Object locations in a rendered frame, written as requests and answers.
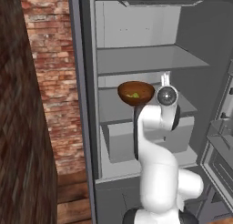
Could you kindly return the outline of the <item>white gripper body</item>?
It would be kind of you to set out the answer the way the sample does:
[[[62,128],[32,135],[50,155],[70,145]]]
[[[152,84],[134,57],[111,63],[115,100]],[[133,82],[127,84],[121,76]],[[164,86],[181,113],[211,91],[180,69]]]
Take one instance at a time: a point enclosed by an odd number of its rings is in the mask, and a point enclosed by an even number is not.
[[[161,76],[161,86],[169,87],[170,86],[170,74],[168,72],[164,73]]]

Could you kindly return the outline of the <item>brown bowl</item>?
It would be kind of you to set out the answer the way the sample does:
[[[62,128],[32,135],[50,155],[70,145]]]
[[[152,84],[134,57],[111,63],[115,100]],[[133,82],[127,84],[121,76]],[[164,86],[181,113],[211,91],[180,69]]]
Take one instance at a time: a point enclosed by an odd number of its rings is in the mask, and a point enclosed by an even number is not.
[[[139,94],[139,98],[127,97],[127,94],[132,95],[135,92]],[[155,89],[146,82],[127,81],[118,86],[117,93],[123,102],[135,107],[149,102],[155,94]]]

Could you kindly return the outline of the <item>white fridge drawer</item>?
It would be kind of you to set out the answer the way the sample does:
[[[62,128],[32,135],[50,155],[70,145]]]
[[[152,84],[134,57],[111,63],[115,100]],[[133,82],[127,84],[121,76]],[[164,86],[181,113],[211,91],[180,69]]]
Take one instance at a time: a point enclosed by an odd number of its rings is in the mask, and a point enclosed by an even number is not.
[[[147,129],[145,137],[150,142],[167,148],[173,154],[185,152],[189,147],[194,122],[193,117],[182,117],[175,130],[169,132]],[[109,125],[105,138],[109,159],[112,163],[130,161],[135,158],[132,122]]]

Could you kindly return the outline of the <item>grey open fridge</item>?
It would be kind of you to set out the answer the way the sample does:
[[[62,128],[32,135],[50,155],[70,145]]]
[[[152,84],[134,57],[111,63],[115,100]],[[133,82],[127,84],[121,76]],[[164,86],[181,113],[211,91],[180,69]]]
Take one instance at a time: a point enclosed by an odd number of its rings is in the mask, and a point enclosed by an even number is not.
[[[92,224],[122,224],[125,213],[140,209],[141,165],[136,158],[112,163],[105,135],[108,126],[99,121],[100,89],[118,88],[127,81],[152,85],[155,94],[143,105],[158,104],[161,76],[198,111],[187,151],[173,154],[181,169],[201,176],[203,192],[185,201],[195,211],[204,199],[206,174],[201,156],[200,106],[208,86],[208,71],[216,71],[233,57],[233,0],[69,0],[75,49],[78,98]],[[97,50],[177,45],[208,66],[149,73],[100,76]]]

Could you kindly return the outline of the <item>grey fridge door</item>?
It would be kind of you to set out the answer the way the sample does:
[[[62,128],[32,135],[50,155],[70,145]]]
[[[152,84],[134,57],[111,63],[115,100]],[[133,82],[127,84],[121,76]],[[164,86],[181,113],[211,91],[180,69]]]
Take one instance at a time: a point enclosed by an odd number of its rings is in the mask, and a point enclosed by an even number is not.
[[[200,166],[205,172],[204,199],[195,214],[200,224],[233,218],[233,163],[228,163],[207,138],[210,122],[233,120],[233,57],[216,71],[208,71],[208,86],[200,106],[201,156]]]

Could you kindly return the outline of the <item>dark wooden cabinet side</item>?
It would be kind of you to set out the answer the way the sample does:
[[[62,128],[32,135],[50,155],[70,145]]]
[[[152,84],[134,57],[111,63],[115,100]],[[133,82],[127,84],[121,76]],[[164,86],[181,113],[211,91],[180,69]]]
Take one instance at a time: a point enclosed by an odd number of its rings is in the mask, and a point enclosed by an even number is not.
[[[56,224],[56,182],[21,0],[0,0],[0,224]]]

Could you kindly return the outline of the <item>grey door bin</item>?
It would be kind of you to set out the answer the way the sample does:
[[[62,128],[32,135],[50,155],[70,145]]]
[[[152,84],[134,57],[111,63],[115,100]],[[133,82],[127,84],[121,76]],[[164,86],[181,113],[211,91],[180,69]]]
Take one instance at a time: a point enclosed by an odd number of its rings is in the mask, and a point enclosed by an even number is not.
[[[207,138],[228,162],[233,163],[233,120],[219,119],[210,122]]]

